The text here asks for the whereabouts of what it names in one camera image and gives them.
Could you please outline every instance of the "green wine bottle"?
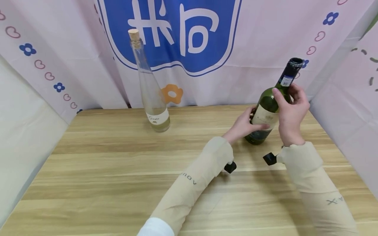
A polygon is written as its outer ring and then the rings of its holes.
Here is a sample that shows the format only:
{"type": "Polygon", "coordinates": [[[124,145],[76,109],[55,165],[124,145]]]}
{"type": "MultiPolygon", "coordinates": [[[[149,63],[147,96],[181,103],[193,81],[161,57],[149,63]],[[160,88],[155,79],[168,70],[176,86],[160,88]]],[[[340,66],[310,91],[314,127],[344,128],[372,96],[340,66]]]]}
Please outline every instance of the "green wine bottle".
{"type": "MultiPolygon", "coordinates": [[[[287,102],[290,102],[289,86],[297,76],[299,70],[302,68],[304,61],[300,58],[291,58],[283,70],[283,73],[278,80],[275,88],[283,94],[287,102]]],[[[268,137],[274,126],[276,125],[279,117],[279,108],[276,100],[274,99],[273,88],[265,90],[257,103],[256,110],[250,120],[251,124],[269,124],[269,129],[259,130],[250,133],[244,138],[251,144],[262,144],[268,137]]]]}

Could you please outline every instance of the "bottle neck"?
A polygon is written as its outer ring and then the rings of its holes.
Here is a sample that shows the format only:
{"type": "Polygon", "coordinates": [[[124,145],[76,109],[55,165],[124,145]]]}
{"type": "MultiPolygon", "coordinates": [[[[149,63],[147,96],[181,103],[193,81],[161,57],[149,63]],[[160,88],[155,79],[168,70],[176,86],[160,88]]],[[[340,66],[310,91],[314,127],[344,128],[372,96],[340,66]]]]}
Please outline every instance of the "bottle neck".
{"type": "Polygon", "coordinates": [[[301,69],[302,65],[293,66],[292,63],[287,63],[285,69],[283,70],[280,79],[274,86],[282,91],[282,93],[288,93],[289,87],[294,81],[295,77],[297,76],[299,70],[301,69]]]}
{"type": "Polygon", "coordinates": [[[131,41],[131,48],[133,49],[135,62],[139,71],[151,71],[150,66],[147,63],[146,55],[143,49],[143,42],[141,39],[138,41],[131,41]]]}

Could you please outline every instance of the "white chinese characters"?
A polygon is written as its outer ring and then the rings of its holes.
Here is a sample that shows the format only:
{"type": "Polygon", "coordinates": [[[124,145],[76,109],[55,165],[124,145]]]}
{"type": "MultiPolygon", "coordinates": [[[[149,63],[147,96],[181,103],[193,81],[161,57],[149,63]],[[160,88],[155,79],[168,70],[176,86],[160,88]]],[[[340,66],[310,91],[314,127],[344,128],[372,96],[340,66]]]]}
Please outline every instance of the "white chinese characters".
{"type": "MultiPolygon", "coordinates": [[[[160,47],[160,39],[158,34],[158,28],[160,29],[163,36],[169,42],[170,45],[174,44],[173,37],[168,29],[172,31],[171,24],[166,20],[158,20],[156,19],[156,11],[155,11],[155,1],[154,0],[147,0],[148,2],[148,10],[149,10],[149,19],[142,19],[139,1],[132,0],[132,8],[134,12],[134,19],[129,19],[127,22],[131,27],[135,27],[140,32],[140,38],[142,39],[144,44],[147,44],[146,38],[144,35],[144,28],[151,28],[152,30],[152,38],[155,47],[160,47]]],[[[164,0],[161,1],[161,7],[159,10],[160,16],[165,16],[166,9],[164,5],[164,0]]],[[[209,31],[215,32],[219,25],[219,16],[212,10],[205,9],[205,8],[195,8],[185,10],[184,5],[180,4],[179,9],[180,14],[180,31],[179,31],[179,39],[180,39],[180,54],[182,56],[186,55],[186,44],[187,52],[196,54],[201,53],[207,46],[209,41],[209,31]],[[202,25],[195,25],[189,29],[188,36],[186,36],[186,20],[193,18],[193,17],[208,17],[212,20],[212,24],[210,29],[208,30],[206,27],[202,25]],[[193,45],[193,37],[194,34],[200,33],[202,34],[202,43],[200,46],[193,45]]]]}

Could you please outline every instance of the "white label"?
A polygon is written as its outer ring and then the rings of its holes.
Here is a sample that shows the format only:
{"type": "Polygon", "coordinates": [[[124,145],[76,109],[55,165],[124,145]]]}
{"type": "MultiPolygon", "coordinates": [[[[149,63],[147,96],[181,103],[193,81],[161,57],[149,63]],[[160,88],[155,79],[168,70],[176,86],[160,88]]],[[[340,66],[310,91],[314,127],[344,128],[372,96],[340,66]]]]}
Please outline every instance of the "white label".
{"type": "Polygon", "coordinates": [[[161,113],[160,115],[149,115],[147,114],[147,118],[148,120],[151,122],[151,124],[153,125],[161,125],[163,124],[169,117],[169,113],[168,113],[168,108],[166,108],[166,110],[161,113]]]}
{"type": "Polygon", "coordinates": [[[270,125],[270,128],[266,130],[272,130],[274,126],[276,125],[278,118],[279,118],[278,113],[267,111],[262,106],[259,106],[257,108],[257,111],[255,112],[255,115],[252,118],[252,124],[254,125],[268,124],[270,125]]]}
{"type": "Polygon", "coordinates": [[[293,80],[293,78],[289,78],[289,77],[284,76],[282,78],[282,81],[281,81],[281,86],[283,86],[283,87],[289,87],[290,84],[291,84],[291,82],[292,82],[292,80],[293,80]]]}

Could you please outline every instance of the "pink heart outline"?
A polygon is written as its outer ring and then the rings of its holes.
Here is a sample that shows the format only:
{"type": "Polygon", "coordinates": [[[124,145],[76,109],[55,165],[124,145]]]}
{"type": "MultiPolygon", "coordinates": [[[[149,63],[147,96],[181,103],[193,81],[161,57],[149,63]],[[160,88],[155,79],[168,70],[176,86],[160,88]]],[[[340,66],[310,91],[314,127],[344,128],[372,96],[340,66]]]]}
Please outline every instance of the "pink heart outline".
{"type": "Polygon", "coordinates": [[[5,28],[5,33],[11,37],[11,38],[14,38],[14,39],[18,39],[21,37],[21,34],[19,32],[17,32],[16,28],[14,28],[13,26],[8,26],[7,28],[5,28]]]}
{"type": "Polygon", "coordinates": [[[71,100],[71,97],[69,96],[68,93],[66,93],[66,94],[63,95],[63,99],[64,99],[65,101],[69,101],[69,100],[71,100]]]}
{"type": "Polygon", "coordinates": [[[325,37],[325,32],[324,32],[324,31],[320,31],[320,32],[317,34],[317,36],[314,38],[314,40],[315,40],[315,42],[319,42],[319,41],[321,41],[322,39],[324,39],[324,37],[325,37]],[[323,37],[322,37],[321,39],[317,39],[317,38],[320,37],[320,33],[323,33],[323,37]]]}
{"type": "Polygon", "coordinates": [[[342,2],[342,3],[340,3],[340,1],[342,1],[342,0],[338,0],[338,1],[337,1],[337,5],[339,5],[339,6],[343,5],[343,4],[346,3],[348,0],[345,0],[345,1],[342,2]]]}
{"type": "Polygon", "coordinates": [[[51,80],[54,80],[54,79],[55,79],[55,76],[53,76],[53,74],[52,74],[51,72],[46,72],[46,73],[45,73],[45,79],[51,81],[51,80]]]}
{"type": "Polygon", "coordinates": [[[0,10],[0,20],[5,20],[5,19],[6,19],[6,16],[3,13],[1,13],[1,10],[0,10]]]}
{"type": "Polygon", "coordinates": [[[316,52],[316,47],[315,46],[311,46],[308,48],[308,51],[306,52],[307,55],[312,55],[316,52]]]}
{"type": "Polygon", "coordinates": [[[43,64],[41,60],[36,60],[36,61],[34,62],[34,66],[35,66],[37,69],[44,69],[44,68],[46,67],[45,64],[43,64]]]}
{"type": "Polygon", "coordinates": [[[71,105],[70,105],[70,107],[72,109],[76,109],[77,108],[77,104],[75,102],[72,102],[71,105]]]}

